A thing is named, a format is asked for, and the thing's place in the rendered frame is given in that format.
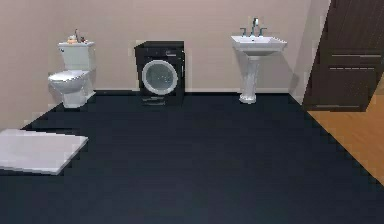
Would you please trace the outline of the black washing machine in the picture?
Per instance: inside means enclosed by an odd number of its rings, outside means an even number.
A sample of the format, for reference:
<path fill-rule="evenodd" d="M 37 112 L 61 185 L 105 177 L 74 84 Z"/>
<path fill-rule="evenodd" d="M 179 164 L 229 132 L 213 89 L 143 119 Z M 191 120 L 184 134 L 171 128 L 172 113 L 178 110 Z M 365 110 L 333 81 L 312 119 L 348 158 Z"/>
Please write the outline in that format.
<path fill-rule="evenodd" d="M 183 41 L 144 41 L 134 47 L 143 105 L 181 105 L 185 96 Z"/>

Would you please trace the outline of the grey sink faucet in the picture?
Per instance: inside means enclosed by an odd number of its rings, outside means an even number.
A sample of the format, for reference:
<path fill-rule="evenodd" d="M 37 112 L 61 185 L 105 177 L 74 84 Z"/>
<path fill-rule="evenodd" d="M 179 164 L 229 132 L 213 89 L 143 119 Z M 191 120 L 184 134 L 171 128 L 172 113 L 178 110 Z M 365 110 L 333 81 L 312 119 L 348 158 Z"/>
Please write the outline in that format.
<path fill-rule="evenodd" d="M 241 36 L 245 37 L 246 34 L 247 34 L 247 28 L 241 27 L 239 29 L 242 31 Z M 266 30 L 266 29 L 268 29 L 268 28 L 266 28 L 266 27 L 260 28 L 259 27 L 259 18 L 258 17 L 254 17 L 253 21 L 252 21 L 251 32 L 249 34 L 249 37 L 256 37 L 256 36 L 257 37 L 263 37 L 263 31 Z"/>

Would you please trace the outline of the white toilet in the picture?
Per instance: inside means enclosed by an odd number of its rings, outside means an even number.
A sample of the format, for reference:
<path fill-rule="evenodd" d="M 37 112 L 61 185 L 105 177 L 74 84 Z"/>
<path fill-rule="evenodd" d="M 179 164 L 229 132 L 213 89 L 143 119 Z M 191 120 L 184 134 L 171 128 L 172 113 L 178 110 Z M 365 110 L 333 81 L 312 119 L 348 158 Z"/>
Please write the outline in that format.
<path fill-rule="evenodd" d="M 57 47 L 64 70 L 49 75 L 48 82 L 60 94 L 65 108 L 81 107 L 95 94 L 96 44 L 61 42 Z"/>

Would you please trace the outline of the white floor mat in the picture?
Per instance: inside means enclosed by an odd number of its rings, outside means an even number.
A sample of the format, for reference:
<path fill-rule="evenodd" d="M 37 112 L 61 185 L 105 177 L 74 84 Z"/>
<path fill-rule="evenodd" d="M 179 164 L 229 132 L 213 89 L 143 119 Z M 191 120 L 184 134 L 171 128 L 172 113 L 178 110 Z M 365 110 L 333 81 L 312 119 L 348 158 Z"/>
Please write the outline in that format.
<path fill-rule="evenodd" d="M 4 129 L 0 131 L 0 169 L 58 175 L 88 140 L 86 136 Z"/>

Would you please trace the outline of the dark brown room door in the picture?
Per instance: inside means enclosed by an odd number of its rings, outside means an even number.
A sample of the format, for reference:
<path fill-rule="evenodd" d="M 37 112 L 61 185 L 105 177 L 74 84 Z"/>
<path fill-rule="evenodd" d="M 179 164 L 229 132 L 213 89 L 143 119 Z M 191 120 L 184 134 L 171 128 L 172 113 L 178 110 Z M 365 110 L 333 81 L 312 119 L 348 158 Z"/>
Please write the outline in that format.
<path fill-rule="evenodd" d="M 303 108 L 363 112 L 383 73 L 384 0 L 331 0 Z"/>

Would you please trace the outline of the white pedestal sink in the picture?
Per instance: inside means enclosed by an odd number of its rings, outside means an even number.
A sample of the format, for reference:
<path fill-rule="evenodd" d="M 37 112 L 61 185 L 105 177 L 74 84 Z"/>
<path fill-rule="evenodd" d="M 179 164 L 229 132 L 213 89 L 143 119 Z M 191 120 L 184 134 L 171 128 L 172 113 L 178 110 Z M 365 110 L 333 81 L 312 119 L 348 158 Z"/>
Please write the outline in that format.
<path fill-rule="evenodd" d="M 282 52 L 287 42 L 270 36 L 232 36 L 232 46 L 247 57 L 247 72 L 239 101 L 245 104 L 256 102 L 256 81 L 262 57 Z"/>

